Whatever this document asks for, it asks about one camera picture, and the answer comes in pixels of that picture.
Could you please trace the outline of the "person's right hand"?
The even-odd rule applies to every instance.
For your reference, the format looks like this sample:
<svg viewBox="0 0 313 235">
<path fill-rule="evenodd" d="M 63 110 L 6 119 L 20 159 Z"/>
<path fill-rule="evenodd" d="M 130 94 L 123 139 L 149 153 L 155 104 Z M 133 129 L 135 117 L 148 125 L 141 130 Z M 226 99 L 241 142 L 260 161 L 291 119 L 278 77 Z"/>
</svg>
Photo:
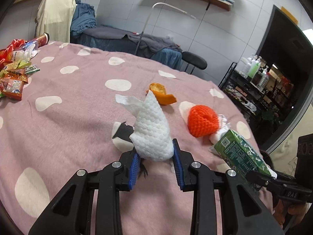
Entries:
<svg viewBox="0 0 313 235">
<path fill-rule="evenodd" d="M 274 207 L 273 216 L 277 220 L 281 228 L 283 228 L 283 225 L 285 223 L 286 214 L 295 216 L 295 219 L 291 224 L 291 227 L 294 227 L 302 221 L 303 217 L 306 215 L 310 207 L 311 203 L 290 205 L 289 207 L 287 207 L 283 204 L 281 200 L 279 200 L 277 205 Z"/>
</svg>

